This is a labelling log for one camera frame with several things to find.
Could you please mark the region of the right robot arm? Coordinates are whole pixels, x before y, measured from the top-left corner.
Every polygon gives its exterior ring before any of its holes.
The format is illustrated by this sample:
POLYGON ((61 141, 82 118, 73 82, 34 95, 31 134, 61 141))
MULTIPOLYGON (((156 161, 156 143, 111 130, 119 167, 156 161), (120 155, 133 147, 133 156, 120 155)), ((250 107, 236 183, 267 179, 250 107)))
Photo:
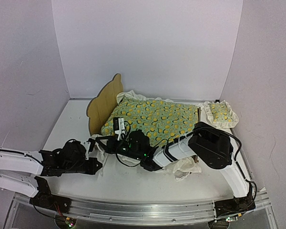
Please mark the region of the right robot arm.
POLYGON ((252 195, 255 182, 246 178, 237 161, 239 150, 234 150, 232 134, 204 122, 195 124, 193 131, 161 146, 151 146, 142 130, 123 135, 109 135, 95 139, 108 154, 122 155, 140 162, 145 170, 154 172, 184 158, 198 156, 209 168, 218 170, 229 184, 235 198, 252 195))

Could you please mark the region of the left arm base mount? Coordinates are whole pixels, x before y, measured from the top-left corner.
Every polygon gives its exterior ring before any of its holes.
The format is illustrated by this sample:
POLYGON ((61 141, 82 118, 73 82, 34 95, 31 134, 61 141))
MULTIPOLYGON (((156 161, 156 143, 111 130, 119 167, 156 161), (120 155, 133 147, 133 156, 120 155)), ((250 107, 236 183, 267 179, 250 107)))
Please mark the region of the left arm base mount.
POLYGON ((70 198, 52 194, 46 179, 35 177, 35 180, 37 181, 38 192, 30 198, 30 204, 58 213, 69 213, 72 202, 70 198))

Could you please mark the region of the wooden pet bed frame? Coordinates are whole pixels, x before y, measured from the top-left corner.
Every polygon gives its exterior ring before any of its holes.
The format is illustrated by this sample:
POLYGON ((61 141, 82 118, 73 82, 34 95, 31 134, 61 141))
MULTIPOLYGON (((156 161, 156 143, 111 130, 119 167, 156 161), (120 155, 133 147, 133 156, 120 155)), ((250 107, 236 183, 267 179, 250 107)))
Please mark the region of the wooden pet bed frame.
POLYGON ((101 122, 105 121, 106 117, 109 115, 109 111, 113 109, 113 105, 116 102, 116 97, 119 93, 125 92, 123 90, 122 76, 117 73, 113 79, 102 88, 98 96, 94 98, 87 107, 89 131, 91 136, 93 134, 99 135, 101 133, 101 122))

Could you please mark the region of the small lemon print pillow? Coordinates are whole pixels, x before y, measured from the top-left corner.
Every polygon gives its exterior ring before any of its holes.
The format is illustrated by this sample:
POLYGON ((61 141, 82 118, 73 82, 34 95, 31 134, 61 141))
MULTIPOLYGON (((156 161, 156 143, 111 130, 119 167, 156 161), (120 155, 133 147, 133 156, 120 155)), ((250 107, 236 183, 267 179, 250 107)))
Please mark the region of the small lemon print pillow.
POLYGON ((216 128, 230 129, 239 123, 238 115, 225 100, 221 102, 206 101, 203 103, 203 108, 208 123, 216 128))

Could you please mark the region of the lemon print ruffled mattress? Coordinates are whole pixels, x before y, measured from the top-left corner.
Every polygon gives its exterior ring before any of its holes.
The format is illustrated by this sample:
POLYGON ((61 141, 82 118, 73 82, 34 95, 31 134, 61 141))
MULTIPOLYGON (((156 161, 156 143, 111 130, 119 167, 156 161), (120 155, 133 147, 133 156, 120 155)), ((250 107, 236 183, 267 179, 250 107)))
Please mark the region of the lemon print ruffled mattress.
MULTIPOLYGON (((192 104, 178 104, 167 100, 146 98, 137 95, 133 91, 119 93, 113 109, 105 121, 101 122, 101 133, 93 134, 96 137, 116 135, 113 130, 113 118, 124 118, 126 132, 142 130, 150 139, 151 146, 160 143, 161 146, 173 139, 184 136, 191 132, 199 121, 200 108, 192 104)), ((95 145, 106 157, 106 153, 101 146, 95 145)), ((131 161, 131 167, 140 166, 140 162, 122 155, 115 155, 116 159, 123 163, 124 160, 131 161)), ((182 177, 186 177, 191 172, 200 172, 200 168, 195 168, 193 156, 182 159, 179 162, 165 166, 165 170, 174 173, 179 172, 182 177)))

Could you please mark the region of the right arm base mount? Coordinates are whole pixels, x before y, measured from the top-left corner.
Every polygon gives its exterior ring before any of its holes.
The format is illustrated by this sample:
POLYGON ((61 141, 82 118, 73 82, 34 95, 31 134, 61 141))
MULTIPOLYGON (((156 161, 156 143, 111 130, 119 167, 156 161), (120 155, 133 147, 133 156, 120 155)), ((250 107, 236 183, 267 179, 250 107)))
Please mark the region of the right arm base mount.
POLYGON ((223 219, 244 214, 255 209, 255 202, 252 197, 232 198, 216 201, 214 203, 215 218, 223 219))

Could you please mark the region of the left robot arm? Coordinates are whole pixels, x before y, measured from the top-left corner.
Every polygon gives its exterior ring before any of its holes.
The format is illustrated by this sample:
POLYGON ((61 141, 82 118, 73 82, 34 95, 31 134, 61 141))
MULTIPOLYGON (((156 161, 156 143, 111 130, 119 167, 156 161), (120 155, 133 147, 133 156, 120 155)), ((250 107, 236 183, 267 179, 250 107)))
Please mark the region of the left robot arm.
POLYGON ((30 198, 38 193, 50 194, 47 177, 81 173, 95 175, 102 163, 90 157, 95 143, 71 139, 52 151, 19 151, 0 147, 0 188, 30 198))

